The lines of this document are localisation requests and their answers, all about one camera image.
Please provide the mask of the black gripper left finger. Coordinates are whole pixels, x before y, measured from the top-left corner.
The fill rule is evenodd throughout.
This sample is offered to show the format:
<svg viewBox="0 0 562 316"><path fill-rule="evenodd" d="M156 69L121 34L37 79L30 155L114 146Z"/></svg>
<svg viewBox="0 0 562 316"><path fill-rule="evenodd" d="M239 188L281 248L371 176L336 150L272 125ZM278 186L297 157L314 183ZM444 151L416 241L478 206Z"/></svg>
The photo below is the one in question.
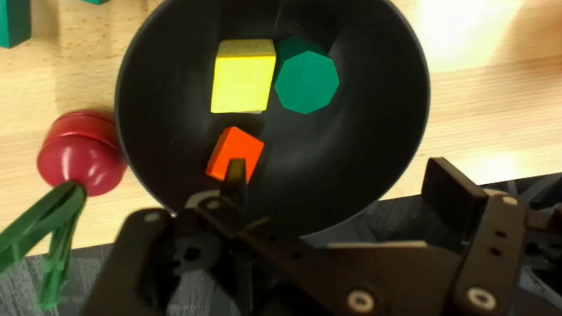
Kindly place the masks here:
<svg viewBox="0 0 562 316"><path fill-rule="evenodd" d="M246 204L246 160L232 158L221 186L221 195L237 206Z"/></svg>

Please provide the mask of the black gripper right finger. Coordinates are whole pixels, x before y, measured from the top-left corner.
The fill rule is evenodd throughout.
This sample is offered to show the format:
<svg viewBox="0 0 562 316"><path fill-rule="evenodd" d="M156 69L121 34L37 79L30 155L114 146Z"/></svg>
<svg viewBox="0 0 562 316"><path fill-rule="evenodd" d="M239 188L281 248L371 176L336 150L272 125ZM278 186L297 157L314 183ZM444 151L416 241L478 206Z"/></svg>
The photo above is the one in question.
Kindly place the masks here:
<svg viewBox="0 0 562 316"><path fill-rule="evenodd" d="M427 162L422 197L462 241L471 239L488 202L488 195L446 158Z"/></svg>

